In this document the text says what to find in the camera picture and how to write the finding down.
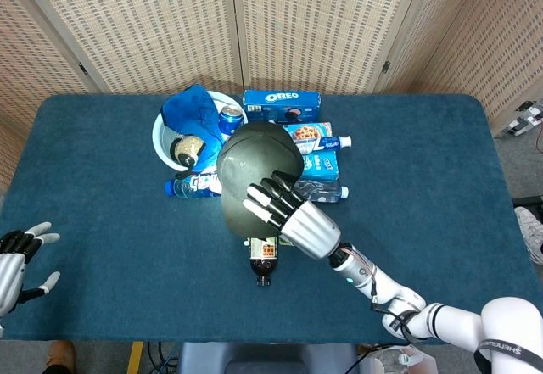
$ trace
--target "blue tablecloth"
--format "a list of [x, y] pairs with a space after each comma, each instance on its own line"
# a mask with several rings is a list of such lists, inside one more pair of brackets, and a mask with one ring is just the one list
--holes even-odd
[[[7, 338], [390, 341], [369, 301], [328, 266], [281, 247], [257, 287], [219, 198], [167, 198], [151, 129], [166, 96], [57, 96], [40, 108], [0, 216], [50, 220], [62, 239], [27, 271], [57, 287], [2, 320]], [[484, 112], [462, 95], [322, 96], [350, 196], [323, 205], [349, 241], [427, 302], [480, 312], [541, 302]]]

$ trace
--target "person's foot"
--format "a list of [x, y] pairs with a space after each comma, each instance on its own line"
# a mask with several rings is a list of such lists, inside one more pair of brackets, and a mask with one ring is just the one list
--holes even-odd
[[524, 237], [529, 257], [538, 265], [543, 265], [543, 224], [524, 207], [515, 208], [518, 225]]
[[49, 348], [46, 366], [64, 366], [76, 374], [76, 347], [72, 342], [56, 341]]

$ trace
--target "blue towel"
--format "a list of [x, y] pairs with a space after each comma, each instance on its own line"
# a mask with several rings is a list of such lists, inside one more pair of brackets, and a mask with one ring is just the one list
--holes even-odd
[[219, 114], [207, 90], [194, 84], [168, 98], [160, 113], [168, 128], [183, 135], [196, 135], [205, 142], [194, 171], [216, 164], [224, 141], [219, 130]]

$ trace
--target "brown bottle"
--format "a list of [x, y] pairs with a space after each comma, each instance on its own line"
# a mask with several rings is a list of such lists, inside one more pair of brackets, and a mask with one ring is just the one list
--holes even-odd
[[270, 285], [270, 275], [277, 266], [277, 237], [250, 238], [251, 269], [258, 276], [259, 287]]

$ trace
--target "pepsi can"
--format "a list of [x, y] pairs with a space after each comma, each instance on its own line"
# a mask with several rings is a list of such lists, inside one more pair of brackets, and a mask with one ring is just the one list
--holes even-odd
[[244, 122], [244, 113], [238, 107], [225, 105], [219, 114], [219, 130], [225, 138], [230, 137]]

